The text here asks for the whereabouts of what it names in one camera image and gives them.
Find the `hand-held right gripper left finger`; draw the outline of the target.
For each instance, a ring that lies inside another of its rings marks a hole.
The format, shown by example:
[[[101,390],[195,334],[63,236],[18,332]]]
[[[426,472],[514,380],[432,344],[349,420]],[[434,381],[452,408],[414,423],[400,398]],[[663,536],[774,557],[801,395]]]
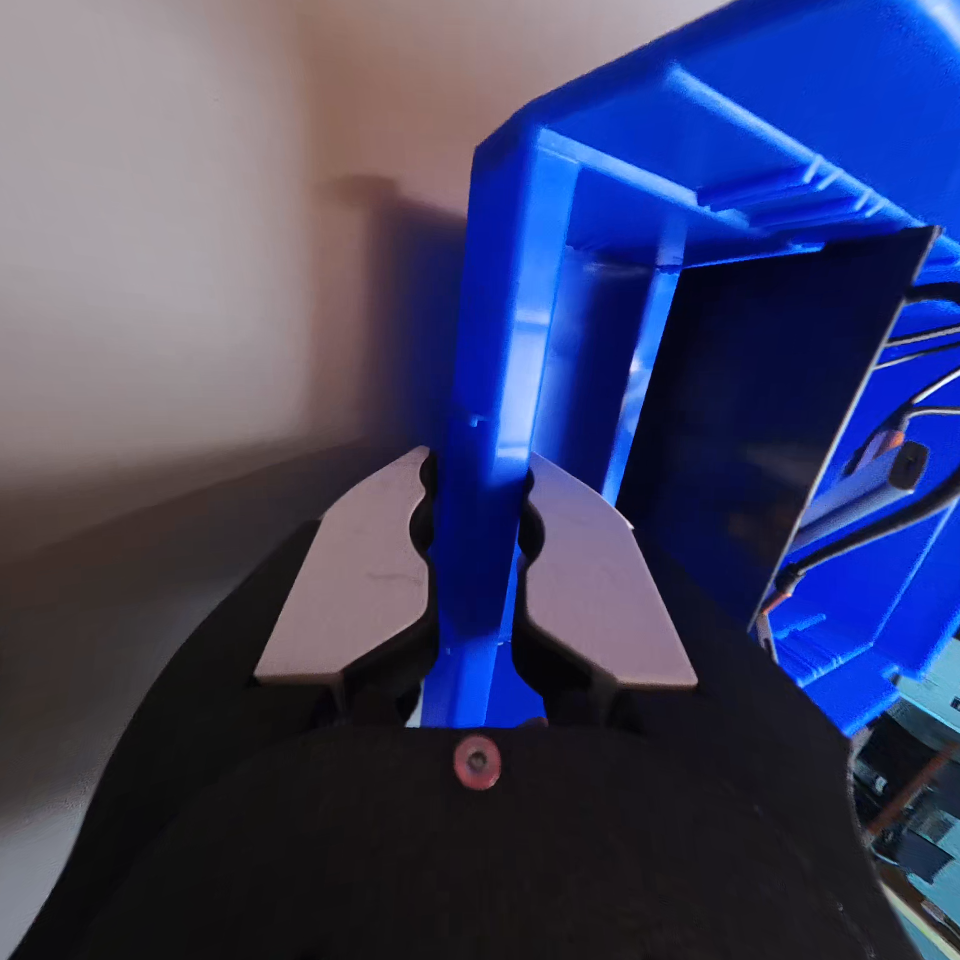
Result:
[[[413,687],[435,663],[435,460],[417,446],[321,517],[253,676],[263,685]]]

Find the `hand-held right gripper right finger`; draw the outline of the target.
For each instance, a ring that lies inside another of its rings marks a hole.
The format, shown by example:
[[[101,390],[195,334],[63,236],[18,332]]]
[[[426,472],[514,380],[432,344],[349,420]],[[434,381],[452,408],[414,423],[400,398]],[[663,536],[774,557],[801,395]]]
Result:
[[[533,453],[528,505],[542,545],[519,611],[587,676],[626,690],[694,690],[698,678],[629,521]]]

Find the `blue plastic bin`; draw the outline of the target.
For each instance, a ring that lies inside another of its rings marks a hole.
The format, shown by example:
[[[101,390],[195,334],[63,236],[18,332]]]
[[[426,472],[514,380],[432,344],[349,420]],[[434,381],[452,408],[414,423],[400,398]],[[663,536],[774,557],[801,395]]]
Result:
[[[630,523],[691,661],[682,615],[718,608],[732,623],[727,662],[738,645],[761,654],[846,737],[954,641],[958,499],[813,568],[748,629],[665,551],[643,548],[617,503],[684,270],[923,226],[939,238],[805,510],[851,477],[912,492],[787,548],[774,578],[958,469],[958,416],[926,416],[842,475],[897,406],[958,368],[958,66],[958,2],[733,2],[528,103],[476,148],[438,453],[441,646],[425,725],[532,716],[546,699],[532,656],[566,688],[606,682],[520,612],[543,544],[527,502],[533,453]]]

